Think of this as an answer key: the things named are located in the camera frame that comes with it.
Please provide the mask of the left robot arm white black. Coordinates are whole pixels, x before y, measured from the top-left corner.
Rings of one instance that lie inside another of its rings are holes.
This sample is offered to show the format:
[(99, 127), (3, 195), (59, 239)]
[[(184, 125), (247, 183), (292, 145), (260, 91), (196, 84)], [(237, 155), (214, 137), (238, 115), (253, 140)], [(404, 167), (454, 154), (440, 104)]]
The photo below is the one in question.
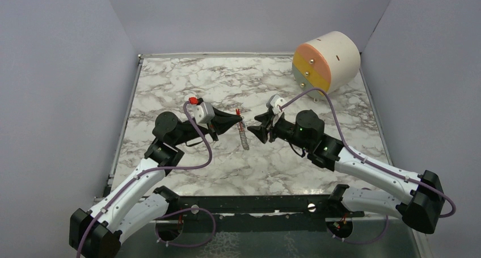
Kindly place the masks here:
[(213, 159), (206, 136), (218, 141), (219, 135), (242, 122), (240, 115), (219, 111), (207, 102), (187, 101), (183, 109), (186, 121), (169, 111), (159, 114), (152, 131), (154, 141), (134, 171), (89, 210), (77, 209), (71, 215), (69, 244), (77, 257), (115, 257), (122, 243), (151, 220), (176, 216), (178, 203), (172, 198), (155, 194), (141, 201), (141, 197), (172, 170), (181, 169), (178, 164), (184, 153), (178, 145), (201, 138), (208, 160), (186, 169), (204, 168)]

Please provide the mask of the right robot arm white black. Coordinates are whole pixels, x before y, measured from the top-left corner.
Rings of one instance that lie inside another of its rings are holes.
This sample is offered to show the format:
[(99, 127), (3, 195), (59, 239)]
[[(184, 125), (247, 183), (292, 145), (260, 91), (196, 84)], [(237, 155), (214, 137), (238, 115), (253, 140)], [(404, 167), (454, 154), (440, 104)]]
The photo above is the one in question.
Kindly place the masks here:
[(439, 176), (429, 170), (418, 174), (370, 159), (367, 155), (324, 132), (324, 121), (312, 110), (300, 111), (295, 122), (272, 110), (255, 116), (260, 122), (248, 126), (262, 143), (277, 139), (297, 146), (312, 164), (361, 179), (379, 190), (342, 187), (327, 201), (328, 211), (340, 217), (347, 211), (374, 212), (400, 218), (408, 227), (425, 233), (435, 232), (446, 201)]

